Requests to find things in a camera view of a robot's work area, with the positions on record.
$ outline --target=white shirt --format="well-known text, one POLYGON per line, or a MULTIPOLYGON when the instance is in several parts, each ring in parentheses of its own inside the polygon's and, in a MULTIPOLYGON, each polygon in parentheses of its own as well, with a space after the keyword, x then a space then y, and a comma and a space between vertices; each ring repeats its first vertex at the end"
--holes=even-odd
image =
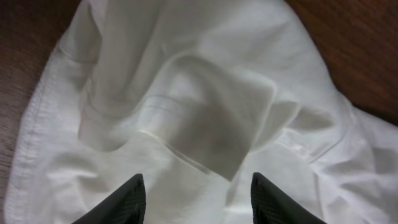
POLYGON ((397 139, 283 1, 83 1, 23 117, 6 222, 71 223, 142 173, 146 224, 251 223, 260 172, 327 223, 398 223, 397 139))

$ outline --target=wooden table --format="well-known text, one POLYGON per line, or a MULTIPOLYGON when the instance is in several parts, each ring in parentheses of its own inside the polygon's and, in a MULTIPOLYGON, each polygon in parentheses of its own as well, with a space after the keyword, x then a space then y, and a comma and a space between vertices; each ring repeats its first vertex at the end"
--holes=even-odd
MULTIPOLYGON (((1 213, 20 118, 78 2, 0 0, 1 213)), ((338 89, 362 110, 398 124, 398 1, 287 2, 311 34, 338 89)))

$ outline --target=white fabric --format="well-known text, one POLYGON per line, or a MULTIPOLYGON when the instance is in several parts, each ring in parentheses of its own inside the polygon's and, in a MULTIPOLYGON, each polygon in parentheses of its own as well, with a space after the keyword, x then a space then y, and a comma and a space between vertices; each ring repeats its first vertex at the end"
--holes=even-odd
POLYGON ((6 223, 71 223, 136 173, 146 224, 251 223, 253 172, 327 223, 398 223, 397 137, 283 1, 83 1, 23 117, 6 223))

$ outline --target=wooden surface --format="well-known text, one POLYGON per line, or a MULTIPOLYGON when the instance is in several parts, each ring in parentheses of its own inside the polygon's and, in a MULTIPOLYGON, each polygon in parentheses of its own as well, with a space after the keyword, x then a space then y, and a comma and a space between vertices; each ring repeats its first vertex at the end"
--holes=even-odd
MULTIPOLYGON (((398 124, 398 1, 287 2, 339 90, 359 108, 398 124)), ((77 0, 0 0, 0 212, 19 120, 77 5, 77 0)))

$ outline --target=black object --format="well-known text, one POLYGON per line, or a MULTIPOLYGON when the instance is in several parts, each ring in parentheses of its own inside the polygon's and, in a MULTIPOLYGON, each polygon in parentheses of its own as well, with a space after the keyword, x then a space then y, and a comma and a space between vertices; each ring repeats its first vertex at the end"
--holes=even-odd
POLYGON ((260 173, 251 183, 254 224, 325 224, 260 173))
POLYGON ((73 224, 142 224, 146 193, 142 174, 136 174, 73 224))
MULTIPOLYGON (((251 204, 254 224, 325 224, 260 173, 253 174, 251 204)), ((144 179, 137 174, 73 224, 143 224, 145 208, 144 179)))

